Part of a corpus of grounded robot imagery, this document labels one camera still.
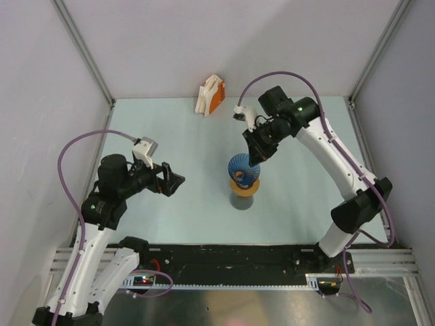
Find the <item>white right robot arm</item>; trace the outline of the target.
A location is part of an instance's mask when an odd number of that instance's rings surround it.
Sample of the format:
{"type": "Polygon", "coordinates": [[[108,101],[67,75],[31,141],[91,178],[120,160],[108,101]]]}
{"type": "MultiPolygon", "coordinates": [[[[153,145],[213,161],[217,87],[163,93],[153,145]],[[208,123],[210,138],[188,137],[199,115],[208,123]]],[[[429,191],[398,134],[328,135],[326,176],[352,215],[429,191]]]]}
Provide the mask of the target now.
{"type": "Polygon", "coordinates": [[[282,140],[293,137],[319,160],[343,198],[331,210],[332,224],[318,243],[320,251],[314,255],[315,267],[330,272],[338,265],[338,254],[360,227],[381,212],[392,183],[386,177],[377,178],[352,156],[312,98],[293,101],[281,87],[275,86],[258,101],[267,115],[265,122],[258,122],[252,107],[237,105],[233,115],[247,123],[243,137],[248,146],[249,165],[267,161],[282,140]]]}

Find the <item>blue glass dripper cone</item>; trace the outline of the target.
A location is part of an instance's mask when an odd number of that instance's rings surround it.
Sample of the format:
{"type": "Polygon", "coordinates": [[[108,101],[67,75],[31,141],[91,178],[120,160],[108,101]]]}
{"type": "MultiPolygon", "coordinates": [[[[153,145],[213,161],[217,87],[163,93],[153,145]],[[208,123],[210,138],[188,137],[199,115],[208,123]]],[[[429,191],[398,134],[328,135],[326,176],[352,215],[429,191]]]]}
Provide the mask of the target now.
{"type": "Polygon", "coordinates": [[[247,189],[259,179],[260,166],[250,166],[249,155],[247,153],[238,153],[228,163],[228,174],[237,186],[247,189]]]}

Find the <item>white paper coffee filters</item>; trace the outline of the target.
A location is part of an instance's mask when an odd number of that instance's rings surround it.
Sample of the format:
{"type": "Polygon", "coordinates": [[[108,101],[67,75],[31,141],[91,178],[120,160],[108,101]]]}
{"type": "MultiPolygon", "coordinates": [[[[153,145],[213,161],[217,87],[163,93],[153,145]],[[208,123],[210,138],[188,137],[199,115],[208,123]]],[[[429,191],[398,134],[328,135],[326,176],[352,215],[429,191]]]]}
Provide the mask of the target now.
{"type": "Polygon", "coordinates": [[[209,103],[214,93],[213,88],[216,88],[215,83],[219,84],[222,81],[216,74],[211,75],[205,81],[205,84],[200,87],[198,99],[195,106],[195,112],[203,116],[209,116],[209,103]]]}

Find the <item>glass beaker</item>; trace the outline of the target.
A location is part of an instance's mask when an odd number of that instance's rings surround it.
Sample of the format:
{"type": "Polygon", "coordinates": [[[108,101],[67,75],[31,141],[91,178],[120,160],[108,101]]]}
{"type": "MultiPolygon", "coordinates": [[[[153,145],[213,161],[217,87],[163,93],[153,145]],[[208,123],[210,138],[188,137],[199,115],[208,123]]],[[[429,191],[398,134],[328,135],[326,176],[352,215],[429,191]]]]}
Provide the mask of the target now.
{"type": "Polygon", "coordinates": [[[232,193],[230,196],[230,203],[235,209],[245,211],[253,205],[254,197],[243,197],[232,193]]]}

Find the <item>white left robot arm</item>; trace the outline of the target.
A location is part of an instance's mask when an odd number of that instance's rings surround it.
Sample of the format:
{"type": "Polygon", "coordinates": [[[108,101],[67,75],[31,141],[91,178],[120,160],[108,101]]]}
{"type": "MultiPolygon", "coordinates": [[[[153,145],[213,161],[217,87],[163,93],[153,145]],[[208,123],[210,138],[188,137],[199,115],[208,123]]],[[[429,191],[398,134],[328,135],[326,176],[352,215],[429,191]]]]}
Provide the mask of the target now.
{"type": "Polygon", "coordinates": [[[102,255],[127,210],[126,201],[145,189],[167,197],[185,181],[168,163],[151,164],[122,154],[105,156],[98,179],[81,207],[77,238],[53,297],[35,311],[34,325],[101,325],[112,297],[133,271],[151,262],[146,240],[124,238],[109,265],[98,273],[102,255]]]}

